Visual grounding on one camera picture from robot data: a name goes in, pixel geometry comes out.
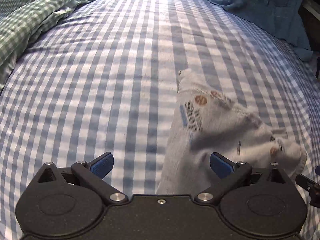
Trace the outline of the grey printed pants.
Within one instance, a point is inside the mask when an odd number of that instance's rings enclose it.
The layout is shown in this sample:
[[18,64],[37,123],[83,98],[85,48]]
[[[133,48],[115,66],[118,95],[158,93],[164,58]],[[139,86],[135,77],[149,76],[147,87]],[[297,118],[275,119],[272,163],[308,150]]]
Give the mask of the grey printed pants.
[[196,195],[217,176],[209,159],[219,153],[255,168],[278,163],[291,179],[302,173],[307,156],[282,128],[210,87],[203,76],[185,69],[178,77],[177,105],[171,124],[158,194]]

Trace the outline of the blue checked bed sheet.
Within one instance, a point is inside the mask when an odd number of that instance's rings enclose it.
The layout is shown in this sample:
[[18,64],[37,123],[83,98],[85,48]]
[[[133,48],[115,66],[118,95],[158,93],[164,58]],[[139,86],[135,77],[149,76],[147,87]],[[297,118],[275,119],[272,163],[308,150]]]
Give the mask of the blue checked bed sheet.
[[16,203],[43,163],[110,151],[107,181],[154,193],[190,68],[308,153],[319,181],[319,82],[291,47],[207,0],[95,0],[42,35],[1,92],[1,239],[19,239]]

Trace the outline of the blue star curtain right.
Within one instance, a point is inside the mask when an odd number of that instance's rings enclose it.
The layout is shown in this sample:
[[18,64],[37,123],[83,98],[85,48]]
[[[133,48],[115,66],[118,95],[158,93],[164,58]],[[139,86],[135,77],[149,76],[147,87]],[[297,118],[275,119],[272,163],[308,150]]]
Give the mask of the blue star curtain right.
[[304,62],[312,50],[298,10],[303,0],[208,0],[225,11],[254,23],[259,28],[285,40]]

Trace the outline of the green checked duvet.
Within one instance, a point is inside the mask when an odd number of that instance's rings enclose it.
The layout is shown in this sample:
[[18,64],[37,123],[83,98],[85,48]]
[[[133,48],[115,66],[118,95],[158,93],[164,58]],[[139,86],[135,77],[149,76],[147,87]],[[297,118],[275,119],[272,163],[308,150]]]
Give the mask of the green checked duvet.
[[16,61],[39,36],[95,0],[1,0],[1,87]]

